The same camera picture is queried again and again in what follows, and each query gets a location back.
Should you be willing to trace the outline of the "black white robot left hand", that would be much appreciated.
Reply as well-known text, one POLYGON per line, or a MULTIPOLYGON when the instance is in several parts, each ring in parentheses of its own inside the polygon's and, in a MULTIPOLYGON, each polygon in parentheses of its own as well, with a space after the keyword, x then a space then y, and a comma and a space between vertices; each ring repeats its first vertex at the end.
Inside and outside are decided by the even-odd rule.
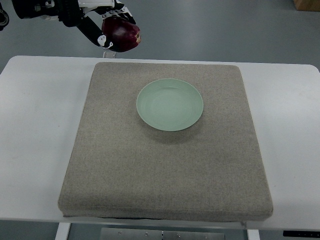
POLYGON ((12 4, 20 19, 57 19, 66 27, 78 28, 94 45, 105 49, 112 43, 102 32, 104 19, 116 16, 136 25, 119 0, 13 0, 12 4))

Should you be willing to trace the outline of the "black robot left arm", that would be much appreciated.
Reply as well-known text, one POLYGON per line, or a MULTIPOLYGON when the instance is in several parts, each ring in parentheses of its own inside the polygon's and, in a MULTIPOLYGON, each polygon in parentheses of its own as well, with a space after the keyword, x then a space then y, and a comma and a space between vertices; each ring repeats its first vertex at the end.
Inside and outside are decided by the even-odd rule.
POLYGON ((11 0, 0 1, 0 31, 2 32, 11 21, 14 16, 13 4, 11 0))

